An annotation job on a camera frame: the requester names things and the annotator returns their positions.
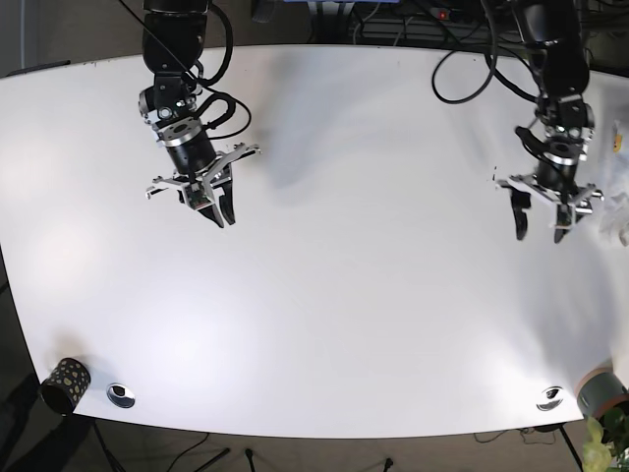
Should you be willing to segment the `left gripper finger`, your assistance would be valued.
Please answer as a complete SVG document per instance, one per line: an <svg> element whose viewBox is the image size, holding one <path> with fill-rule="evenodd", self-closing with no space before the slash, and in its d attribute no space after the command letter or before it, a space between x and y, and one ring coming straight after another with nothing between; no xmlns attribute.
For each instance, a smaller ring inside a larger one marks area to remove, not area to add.
<svg viewBox="0 0 629 472"><path fill-rule="evenodd" d="M531 196L528 193L512 189L511 207L515 221L516 239L522 241L528 231L526 211L531 208Z"/></svg>
<svg viewBox="0 0 629 472"><path fill-rule="evenodd" d="M559 244L571 231L574 224L574 208L569 204L559 204L556 207L553 241Z"/></svg>

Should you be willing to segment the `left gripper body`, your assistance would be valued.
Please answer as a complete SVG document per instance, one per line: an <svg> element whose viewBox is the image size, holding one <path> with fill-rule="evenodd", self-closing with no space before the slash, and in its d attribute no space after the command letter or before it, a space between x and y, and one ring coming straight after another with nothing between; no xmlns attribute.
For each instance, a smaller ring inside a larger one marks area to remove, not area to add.
<svg viewBox="0 0 629 472"><path fill-rule="evenodd" d="M550 152L532 152L532 156L537 159L534 171L495 181L497 189L509 194L510 205L511 190L516 189L531 196L531 208L533 201L549 208L552 218L556 219L556 207L559 204L569 204L574 208L575 219L580 219L593 213L592 200L604 201L602 190L595 184L580 186L576 182L580 157L560 157Z"/></svg>

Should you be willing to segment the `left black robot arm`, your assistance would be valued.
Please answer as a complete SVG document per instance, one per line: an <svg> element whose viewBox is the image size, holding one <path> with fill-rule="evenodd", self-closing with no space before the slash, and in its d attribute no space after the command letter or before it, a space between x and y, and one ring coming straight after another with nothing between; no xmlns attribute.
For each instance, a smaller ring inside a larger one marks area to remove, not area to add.
<svg viewBox="0 0 629 472"><path fill-rule="evenodd" d="M559 243L593 212L591 199L603 197L596 185L576 183L579 163L587 159L595 129L594 112L583 97L590 68L573 1L513 1L511 9L539 88L535 120L543 125L544 138L537 138L531 126L516 127L516 136L537 160L537 167L530 174L498 180L496 185L510 193L519 241L526 237L527 210L536 198L554 208L553 240Z"/></svg>

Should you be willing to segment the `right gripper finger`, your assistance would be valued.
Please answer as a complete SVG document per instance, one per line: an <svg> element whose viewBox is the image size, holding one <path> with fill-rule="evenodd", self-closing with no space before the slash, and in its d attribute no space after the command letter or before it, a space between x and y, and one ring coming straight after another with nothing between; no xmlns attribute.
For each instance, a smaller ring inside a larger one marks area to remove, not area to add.
<svg viewBox="0 0 629 472"><path fill-rule="evenodd" d="M225 225L233 225L236 222L233 186L222 185L220 189L223 194L217 198L216 204L212 207L212 217L218 227L224 228Z"/></svg>

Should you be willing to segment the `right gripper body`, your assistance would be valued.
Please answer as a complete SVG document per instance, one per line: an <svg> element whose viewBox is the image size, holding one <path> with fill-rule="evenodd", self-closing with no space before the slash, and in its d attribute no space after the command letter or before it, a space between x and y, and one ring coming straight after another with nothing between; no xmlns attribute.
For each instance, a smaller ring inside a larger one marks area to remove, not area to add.
<svg viewBox="0 0 629 472"><path fill-rule="evenodd" d="M231 151L217 151L202 128L167 128L155 134L175 170L171 177L155 177L146 189L148 200L173 190L179 202L193 211L212 211L223 194L222 185L233 186L232 164L260 153L258 145L235 145Z"/></svg>

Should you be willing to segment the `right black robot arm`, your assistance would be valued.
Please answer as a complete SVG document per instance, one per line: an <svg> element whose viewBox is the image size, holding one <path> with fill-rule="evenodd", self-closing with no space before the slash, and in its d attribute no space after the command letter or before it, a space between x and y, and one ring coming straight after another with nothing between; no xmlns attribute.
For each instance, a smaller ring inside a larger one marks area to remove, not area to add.
<svg viewBox="0 0 629 472"><path fill-rule="evenodd" d="M182 205L218 227L232 225L236 221L232 165L259 148L238 144L218 151L207 134L227 123L242 104L213 89L231 62L231 24L210 1L146 1L143 9L143 61L153 84L140 93L139 112L174 164L172 176L154 178L146 194L153 197L173 190ZM217 72L207 79L200 57L209 14L224 27L226 44Z"/></svg>

